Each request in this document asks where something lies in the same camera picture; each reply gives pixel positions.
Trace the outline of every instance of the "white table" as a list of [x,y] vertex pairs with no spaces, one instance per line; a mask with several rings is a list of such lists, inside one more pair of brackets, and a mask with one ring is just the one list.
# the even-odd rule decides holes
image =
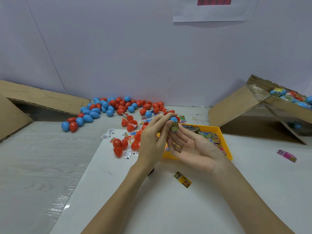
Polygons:
[[[188,123],[208,125],[207,109],[168,108],[184,114]],[[139,120],[138,112],[134,116]],[[121,129],[115,124],[105,127]],[[312,229],[312,138],[304,138],[308,143],[305,146],[250,137],[224,137],[233,163],[268,206],[296,234],[309,232]],[[80,233],[135,163],[135,156],[129,160],[115,158],[110,146],[107,141],[100,144],[51,234]],[[297,162],[276,154],[279,149],[294,154]],[[188,189],[173,177],[177,171],[193,182]],[[206,174],[180,161],[164,159],[139,190],[124,233],[191,232],[243,233],[243,230]]]

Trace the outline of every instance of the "yellow tray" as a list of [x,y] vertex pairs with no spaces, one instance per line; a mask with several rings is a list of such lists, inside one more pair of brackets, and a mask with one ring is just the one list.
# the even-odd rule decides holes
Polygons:
[[[225,139],[224,139],[223,134],[222,134],[222,132],[221,132],[219,127],[217,127],[217,126],[191,125],[191,124],[183,124],[183,125],[199,127],[199,129],[201,131],[204,131],[204,132],[216,133],[217,136],[219,137],[219,139],[221,140],[221,145],[222,145],[225,153],[227,154],[227,158],[229,160],[233,159],[232,154],[231,154],[231,152],[230,152],[230,150],[229,150],[229,148],[227,146],[227,143],[225,142]],[[178,158],[174,157],[169,151],[165,151],[163,153],[163,158],[178,159]]]

